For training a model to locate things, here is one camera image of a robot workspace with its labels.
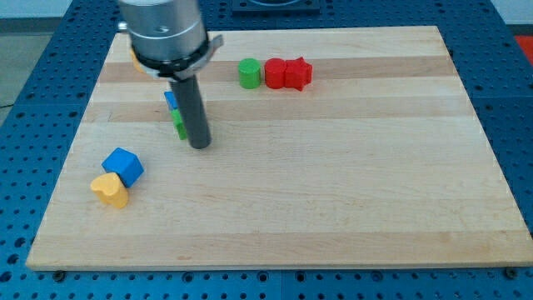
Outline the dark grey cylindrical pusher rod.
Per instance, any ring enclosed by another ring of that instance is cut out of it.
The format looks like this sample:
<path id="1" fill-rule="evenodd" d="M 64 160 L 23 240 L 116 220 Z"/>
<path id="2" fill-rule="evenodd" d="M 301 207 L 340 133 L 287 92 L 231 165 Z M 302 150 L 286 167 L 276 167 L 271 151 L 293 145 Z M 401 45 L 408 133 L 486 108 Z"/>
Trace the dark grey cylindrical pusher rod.
<path id="1" fill-rule="evenodd" d="M 210 128 L 197 78 L 171 80 L 171 90 L 177 100 L 189 145 L 195 149 L 207 148 L 212 141 Z"/>

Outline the yellow block behind arm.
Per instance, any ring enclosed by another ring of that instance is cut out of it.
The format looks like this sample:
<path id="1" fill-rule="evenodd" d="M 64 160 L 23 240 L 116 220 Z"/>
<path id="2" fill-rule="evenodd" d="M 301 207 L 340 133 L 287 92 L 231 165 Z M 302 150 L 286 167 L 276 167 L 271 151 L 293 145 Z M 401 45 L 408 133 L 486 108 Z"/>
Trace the yellow block behind arm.
<path id="1" fill-rule="evenodd" d="M 132 58 L 133 67 L 140 73 L 146 73 L 145 68 L 143 67 L 143 65 L 141 65 L 141 63 L 137 59 L 137 55 L 135 54 L 132 48 L 130 49 L 130 55 Z"/>

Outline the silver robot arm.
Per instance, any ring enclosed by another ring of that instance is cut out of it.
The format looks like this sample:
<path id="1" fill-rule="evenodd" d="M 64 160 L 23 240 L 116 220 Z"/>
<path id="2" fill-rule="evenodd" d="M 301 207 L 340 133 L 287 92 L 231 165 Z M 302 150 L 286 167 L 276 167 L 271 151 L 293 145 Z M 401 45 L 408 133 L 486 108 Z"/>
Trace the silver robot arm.
<path id="1" fill-rule="evenodd" d="M 143 71 L 168 80 L 189 145 L 208 147 L 212 136 L 197 74 L 223 44 L 210 38 L 197 0 L 118 0 L 131 50 Z"/>

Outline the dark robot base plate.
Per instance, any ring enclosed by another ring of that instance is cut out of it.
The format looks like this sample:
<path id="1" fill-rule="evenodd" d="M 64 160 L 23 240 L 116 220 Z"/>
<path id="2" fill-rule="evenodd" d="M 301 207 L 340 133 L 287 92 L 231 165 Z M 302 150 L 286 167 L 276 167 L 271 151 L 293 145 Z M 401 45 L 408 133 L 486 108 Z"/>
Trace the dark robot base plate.
<path id="1" fill-rule="evenodd" d="M 231 0 L 232 13 L 317 13 L 322 0 Z"/>

